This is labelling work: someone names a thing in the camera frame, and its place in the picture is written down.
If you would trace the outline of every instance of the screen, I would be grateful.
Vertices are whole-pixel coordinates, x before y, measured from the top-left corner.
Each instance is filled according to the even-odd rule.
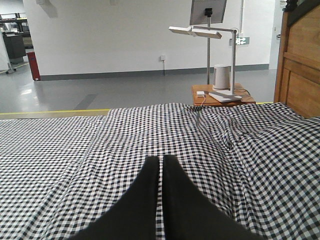
[[[227,0],[192,0],[190,25],[207,24],[205,10],[212,8],[211,23],[219,24],[224,21]]]

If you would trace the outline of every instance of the smart speaker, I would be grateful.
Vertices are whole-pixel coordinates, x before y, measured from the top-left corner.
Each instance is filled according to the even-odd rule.
[[[214,65],[213,89],[228,89],[230,87],[230,66],[225,64]]]

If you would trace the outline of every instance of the gray floor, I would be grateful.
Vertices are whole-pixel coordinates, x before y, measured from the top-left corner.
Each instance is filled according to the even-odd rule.
[[[257,102],[272,102],[275,70],[236,72]],[[33,81],[29,65],[0,74],[0,113],[130,108],[164,103],[192,105],[191,86],[205,74]]]

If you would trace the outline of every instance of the black and white checkered fabric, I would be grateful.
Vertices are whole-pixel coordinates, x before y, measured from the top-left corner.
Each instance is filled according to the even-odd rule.
[[[320,117],[304,119],[281,103],[171,103],[98,117],[0,121],[0,239],[69,237],[117,202],[145,157],[166,154],[252,232],[320,238]]]

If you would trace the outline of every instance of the wooden headboard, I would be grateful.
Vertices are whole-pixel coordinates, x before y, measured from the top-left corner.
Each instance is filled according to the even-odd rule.
[[[274,102],[303,117],[320,116],[320,0],[287,0]]]

